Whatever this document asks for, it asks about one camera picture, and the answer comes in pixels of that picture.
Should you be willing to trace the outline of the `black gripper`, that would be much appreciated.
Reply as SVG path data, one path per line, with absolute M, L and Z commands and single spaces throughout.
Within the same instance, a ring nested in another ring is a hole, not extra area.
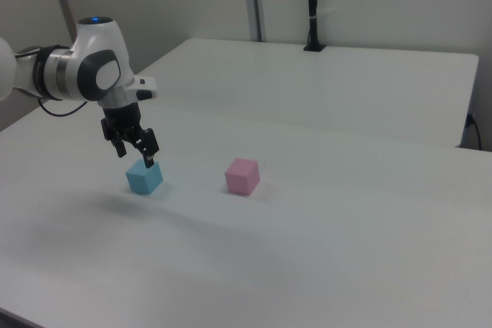
M 141 111 L 137 102 L 121 108 L 104 108 L 105 117 L 101 126 L 106 141 L 113 143 L 118 157 L 127 154 L 124 141 L 140 143 L 141 154 L 146 168 L 154 165 L 154 155 L 159 151 L 155 133 L 151 128 L 143 129 L 140 125 Z

